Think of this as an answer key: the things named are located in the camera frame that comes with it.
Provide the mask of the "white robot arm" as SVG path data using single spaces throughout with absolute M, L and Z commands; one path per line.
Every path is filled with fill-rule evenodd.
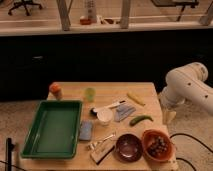
M 169 124 L 175 118 L 174 108 L 186 100 L 213 115 L 213 88 L 205 84 L 207 78 L 208 70 L 200 62 L 172 69 L 166 74 L 166 86 L 159 94 L 164 124 Z

